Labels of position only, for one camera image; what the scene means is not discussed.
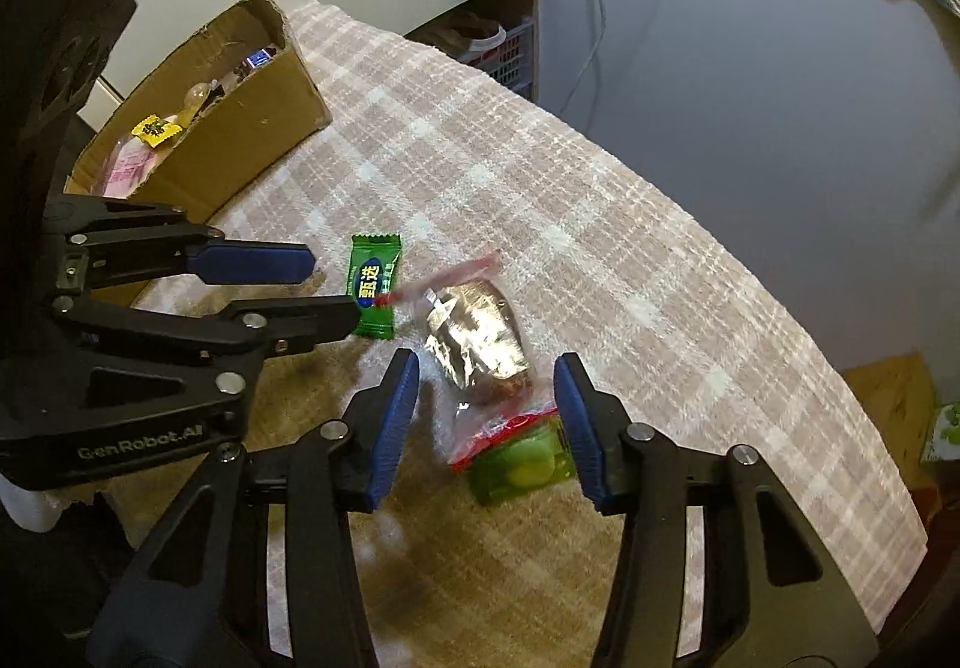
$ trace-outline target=checkered tablecloth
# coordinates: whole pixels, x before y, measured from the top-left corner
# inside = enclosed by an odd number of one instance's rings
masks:
[[[878,628],[923,557],[923,528],[877,431],[757,279],[649,182],[482,73],[335,7],[311,3],[290,22],[333,125],[216,225],[235,238],[308,243],[320,271],[294,293],[343,292],[352,233],[400,232],[401,278],[503,249],[503,286],[536,360],[547,368],[579,352],[598,388],[680,444],[760,449]],[[155,284],[142,307],[211,313],[268,293],[184,277]],[[377,383],[398,345],[422,350],[412,321],[401,312],[397,323],[394,342],[354,337],[270,361],[248,447],[294,441]],[[381,663],[588,665],[621,521],[594,513],[575,481],[479,508],[437,457],[431,394],[382,510],[352,517]],[[196,463],[109,484],[134,540]],[[283,648],[275,516],[272,636]],[[697,637],[696,529],[690,547],[683,651]]]

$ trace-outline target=snack package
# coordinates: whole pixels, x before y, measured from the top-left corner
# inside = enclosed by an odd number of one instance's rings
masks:
[[[208,100],[211,86],[198,83],[184,96],[179,113],[160,118],[149,115],[118,140],[94,185],[93,193],[114,199],[129,197],[150,173],[170,154],[174,142],[168,142],[190,124]]]
[[[494,281],[500,264],[494,252],[376,300],[418,305],[424,347],[445,377],[440,447],[455,471],[469,471],[483,504],[569,478],[573,470],[559,424],[550,421],[557,412],[552,387],[536,377],[520,324]]]
[[[215,101],[229,94],[244,80],[250,77],[255,70],[267,64],[267,62],[270,62],[279,50],[280,48],[274,44],[269,44],[266,47],[255,50],[240,62],[240,64],[234,67],[231,72],[227,72],[227,74],[219,80],[214,80],[212,83],[211,101]]]
[[[399,260],[400,235],[353,236],[347,294],[360,305],[357,334],[394,339],[394,309],[376,300],[390,293]]]

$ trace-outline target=plastic basket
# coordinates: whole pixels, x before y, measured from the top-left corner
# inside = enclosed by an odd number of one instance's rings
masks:
[[[466,53],[458,61],[486,72],[501,86],[529,99],[534,77],[533,19],[524,19],[510,29],[501,46],[486,53]]]

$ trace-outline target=plastic bag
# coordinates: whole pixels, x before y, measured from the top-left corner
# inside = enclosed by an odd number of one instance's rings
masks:
[[[454,470],[556,413],[549,381],[538,378],[520,325],[496,284],[491,252],[377,297],[415,303],[424,347],[445,376],[440,450]]]

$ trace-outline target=blue gripper pad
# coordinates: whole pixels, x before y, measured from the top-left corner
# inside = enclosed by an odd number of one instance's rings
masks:
[[[316,262],[299,243],[210,241],[186,254],[187,271],[213,286],[301,284]]]
[[[637,483],[620,440],[630,424],[623,403],[593,388],[576,354],[563,354],[554,364],[553,393],[584,497],[600,513],[621,513],[622,498]]]
[[[337,476],[347,510],[370,513],[390,492],[418,393],[419,361],[400,348],[379,387],[353,395],[343,416],[352,444]]]

